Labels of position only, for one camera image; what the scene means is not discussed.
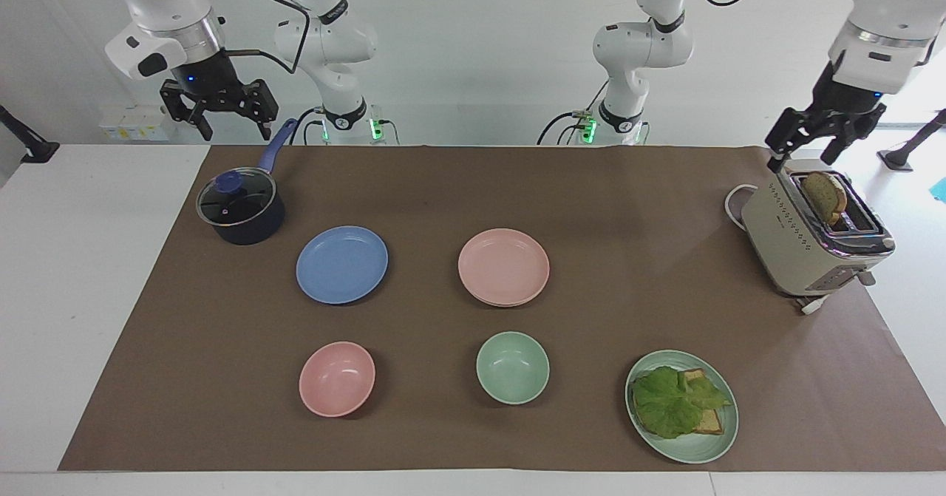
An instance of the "blue plate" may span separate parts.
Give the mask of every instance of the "blue plate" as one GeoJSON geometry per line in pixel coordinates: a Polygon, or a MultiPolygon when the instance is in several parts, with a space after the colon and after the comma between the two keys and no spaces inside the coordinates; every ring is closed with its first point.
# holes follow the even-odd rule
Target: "blue plate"
{"type": "Polygon", "coordinates": [[[305,246],[296,280],[313,300],[348,304],[378,287],[387,270],[388,249],[378,234],[361,226],[339,226],[305,246]]]}

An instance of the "pink plate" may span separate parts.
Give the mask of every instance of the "pink plate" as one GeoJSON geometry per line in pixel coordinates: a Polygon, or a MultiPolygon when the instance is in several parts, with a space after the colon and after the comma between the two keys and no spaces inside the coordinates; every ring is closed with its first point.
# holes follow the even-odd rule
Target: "pink plate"
{"type": "Polygon", "coordinates": [[[299,395],[311,412],[345,416],[361,407],[375,387],[375,361],[354,342],[339,341],[319,348],[299,375],[299,395]]]}
{"type": "Polygon", "coordinates": [[[523,232],[486,230],[460,251],[460,280],[470,294],[486,304],[511,308],[542,293],[548,281],[548,256],[523,232]]]}

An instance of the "table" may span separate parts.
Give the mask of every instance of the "table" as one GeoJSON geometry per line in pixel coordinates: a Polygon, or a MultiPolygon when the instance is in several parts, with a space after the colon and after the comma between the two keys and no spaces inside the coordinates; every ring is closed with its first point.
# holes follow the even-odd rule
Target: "table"
{"type": "MultiPolygon", "coordinates": [[[[936,138],[913,156],[913,175],[891,175],[873,156],[904,135],[875,135],[849,150],[839,169],[882,214],[898,253],[876,270],[871,294],[939,414],[946,375],[937,353],[937,279],[946,271],[946,206],[927,190],[942,178],[946,152],[936,138]],[[903,297],[912,294],[912,299],[903,297]]],[[[109,351],[131,312],[206,153],[204,146],[65,146],[45,166],[23,166],[0,191],[0,470],[54,472],[109,351]],[[124,214],[120,219],[109,213],[124,214]]],[[[193,475],[4,473],[10,493],[251,493],[318,487],[355,493],[624,493],[661,487],[680,494],[929,492],[932,475],[577,475],[550,472],[215,472],[193,475]],[[864,492],[855,489],[862,487],[864,492]]]]}

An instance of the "blue handle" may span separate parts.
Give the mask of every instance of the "blue handle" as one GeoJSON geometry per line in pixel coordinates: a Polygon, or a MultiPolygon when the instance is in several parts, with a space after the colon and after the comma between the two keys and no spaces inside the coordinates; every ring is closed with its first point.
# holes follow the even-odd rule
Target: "blue handle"
{"type": "Polygon", "coordinates": [[[267,173],[273,172],[279,150],[283,148],[286,140],[293,135],[296,125],[298,124],[299,122],[295,119],[287,119],[287,121],[283,123],[283,128],[279,129],[279,132],[273,136],[273,141],[270,142],[270,145],[267,145],[266,149],[263,150],[263,156],[259,159],[258,165],[260,169],[263,169],[267,173]]]}

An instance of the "toaster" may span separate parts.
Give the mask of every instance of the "toaster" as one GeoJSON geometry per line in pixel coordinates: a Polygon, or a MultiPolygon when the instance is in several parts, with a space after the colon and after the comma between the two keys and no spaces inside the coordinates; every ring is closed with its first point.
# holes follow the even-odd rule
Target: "toaster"
{"type": "Polygon", "coordinates": [[[778,290],[821,297],[855,279],[874,284],[871,268],[894,251],[894,239],[851,181],[821,160],[790,160],[743,207],[752,246],[778,290]],[[821,171],[838,179],[848,207],[834,226],[815,213],[801,182],[821,171]]]}

